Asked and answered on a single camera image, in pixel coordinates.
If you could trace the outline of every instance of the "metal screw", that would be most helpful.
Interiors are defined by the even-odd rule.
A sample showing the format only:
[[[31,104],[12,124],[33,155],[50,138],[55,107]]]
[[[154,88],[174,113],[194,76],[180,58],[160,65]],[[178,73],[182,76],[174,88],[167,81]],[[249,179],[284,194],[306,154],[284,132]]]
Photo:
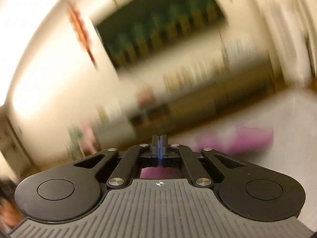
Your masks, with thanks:
[[[200,186],[208,186],[211,184],[211,180],[207,178],[199,178],[196,180],[196,183]]]
[[[113,186],[119,186],[119,185],[121,185],[123,183],[124,183],[124,180],[122,178],[115,177],[115,178],[111,178],[109,180],[109,184],[111,184]]]

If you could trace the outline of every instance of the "white wall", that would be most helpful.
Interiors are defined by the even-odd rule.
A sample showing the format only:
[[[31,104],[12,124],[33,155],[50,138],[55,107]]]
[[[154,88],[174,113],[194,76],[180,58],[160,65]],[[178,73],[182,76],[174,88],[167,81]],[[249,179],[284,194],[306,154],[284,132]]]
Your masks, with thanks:
[[[57,1],[0,0],[0,106],[30,38]]]
[[[105,2],[70,1],[75,1],[83,14]],[[93,53],[100,54],[98,71],[80,47],[68,20],[66,2],[62,0],[40,26],[20,61],[21,72],[9,98],[9,119],[18,134],[17,128],[21,129],[19,138],[37,164],[65,157],[67,127],[79,124],[79,120],[95,119],[96,105],[114,99],[112,87],[118,86],[114,68],[102,67],[109,58],[101,44],[93,47]]]
[[[69,23],[67,0],[62,0],[38,29],[26,53],[21,58],[19,71],[8,95],[9,119],[23,146],[36,164],[48,163],[66,157],[65,144],[69,141],[67,128],[79,125],[80,121],[97,118],[96,105],[111,104],[120,99],[127,107],[135,105],[133,94],[144,81],[162,89],[159,77],[166,70],[172,71],[184,64],[192,64],[198,57],[209,60],[219,52],[221,38],[218,29],[211,29],[210,39],[191,39],[169,49],[158,57],[147,60],[125,79],[118,79],[115,69],[104,51],[88,16],[111,0],[70,0],[77,3],[86,15],[85,21],[93,43],[99,70],[95,71],[87,53],[82,50]],[[248,4],[250,0],[239,0]],[[230,5],[227,11],[235,19],[234,26],[249,32],[260,49],[272,47],[267,32],[258,20],[256,8],[248,4],[244,14],[248,18],[234,17],[239,11]],[[234,39],[226,32],[226,39]]]

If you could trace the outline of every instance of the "pink fabric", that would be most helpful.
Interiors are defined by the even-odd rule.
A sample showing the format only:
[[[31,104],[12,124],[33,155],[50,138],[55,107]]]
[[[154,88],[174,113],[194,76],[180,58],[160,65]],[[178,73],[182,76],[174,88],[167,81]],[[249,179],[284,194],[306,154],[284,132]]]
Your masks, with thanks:
[[[192,141],[180,142],[195,152],[199,152],[203,148],[212,148],[228,155],[266,149],[273,142],[273,129],[246,126],[231,126],[228,129],[225,132],[206,131],[194,137]]]
[[[172,167],[147,167],[141,170],[142,179],[180,178],[180,171]]]
[[[91,154],[95,154],[98,151],[96,150],[94,143],[96,142],[96,138],[93,132],[93,129],[90,125],[84,124],[83,125],[83,136],[78,141],[79,148],[81,152],[83,153],[84,150],[88,150],[91,152]]]

